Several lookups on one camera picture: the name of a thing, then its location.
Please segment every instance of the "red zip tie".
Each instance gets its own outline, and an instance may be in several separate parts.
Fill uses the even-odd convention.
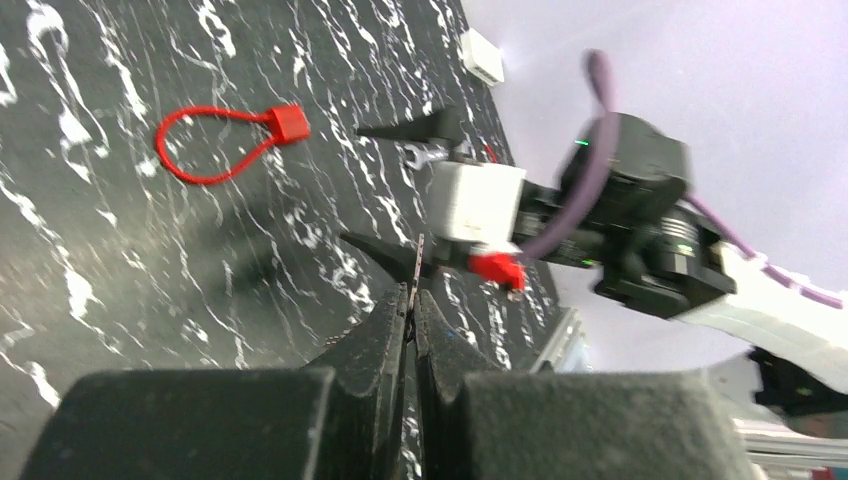
[[[168,151],[165,147],[165,137],[168,134],[168,129],[173,127],[182,117],[197,115],[232,118],[242,122],[264,123],[268,127],[268,130],[271,131],[271,136],[245,155],[232,169],[217,175],[193,175],[180,170],[171,161],[170,157],[168,157]],[[156,152],[159,153],[159,158],[162,160],[162,166],[178,179],[193,185],[216,185],[243,172],[268,148],[274,145],[288,145],[299,142],[308,138],[309,134],[309,122],[306,121],[306,116],[298,105],[271,107],[260,115],[219,107],[196,106],[181,108],[165,117],[156,130],[154,144]]]
[[[492,150],[491,145],[488,143],[483,144],[483,150],[486,152],[486,155],[489,156],[489,161],[492,163],[498,163],[498,157],[495,155],[495,151]]]

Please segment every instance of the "white veining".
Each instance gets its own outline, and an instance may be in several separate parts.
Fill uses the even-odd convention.
[[[28,130],[0,132],[0,198],[18,212],[9,228],[20,240],[0,287],[21,291],[3,299],[18,310],[0,305],[0,320],[13,325],[0,332],[0,366],[31,381],[53,408],[60,393],[50,382],[103,368],[103,358],[114,368],[307,362],[330,319],[359,323],[384,287],[372,276],[376,265],[339,232],[411,245],[425,224],[426,175],[411,175],[395,145],[357,137],[353,127],[449,103],[463,108],[472,139],[496,125],[458,61],[463,25],[443,0],[280,0],[262,14],[237,0],[189,0],[190,9],[164,0],[50,3],[59,5],[23,0],[25,38],[0,32],[0,107],[29,108],[22,121],[30,130],[31,119],[48,122],[43,145],[27,147],[25,159],[18,136]],[[438,58],[428,50],[433,40]],[[34,85],[47,88],[43,105],[29,100]],[[304,105],[312,137],[267,151],[252,167],[260,183],[202,189],[160,173],[151,135],[170,110],[262,111],[268,101]],[[266,136],[261,126],[186,119],[166,146],[182,168],[207,172],[233,165]],[[22,165],[39,175],[58,168],[69,180],[18,177]],[[42,270],[29,278],[31,268]],[[533,268],[527,285],[509,315],[497,289],[469,275],[448,272],[437,288],[462,337],[511,368],[510,341],[520,335],[533,346],[552,307]],[[51,307],[60,315],[40,318]],[[42,323],[48,317],[53,323]],[[74,331],[75,348],[97,353],[91,364],[35,361],[16,349]],[[410,479],[422,476],[418,442],[409,407],[402,456]]]

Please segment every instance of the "tabletop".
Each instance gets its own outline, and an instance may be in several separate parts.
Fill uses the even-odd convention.
[[[466,28],[458,0],[0,2],[0,478],[82,375],[298,367],[367,314],[391,280],[338,233],[417,239],[428,172],[354,127],[453,104],[475,148],[512,162],[489,91],[462,68]],[[303,107],[311,137],[235,180],[189,186],[160,166],[153,132],[175,109],[281,104]],[[266,136],[204,118],[168,149],[216,173]],[[519,304],[457,273],[434,296],[512,368],[558,302],[546,266],[528,277]]]

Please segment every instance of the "white wall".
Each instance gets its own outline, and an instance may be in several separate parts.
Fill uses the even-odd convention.
[[[848,2],[465,0],[498,45],[493,90],[518,165],[552,184],[591,115],[581,53],[612,58],[620,108],[691,147],[698,191],[759,250],[822,287],[848,288]],[[674,370],[746,344],[647,318],[556,269],[598,370]]]

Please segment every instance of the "red plastic tab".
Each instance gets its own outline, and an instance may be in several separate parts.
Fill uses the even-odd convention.
[[[309,138],[309,122],[297,105],[271,107],[265,112],[271,139],[277,145],[299,142]]]
[[[468,268],[486,281],[506,285],[515,290],[524,290],[524,268],[512,255],[472,255],[468,260]]]

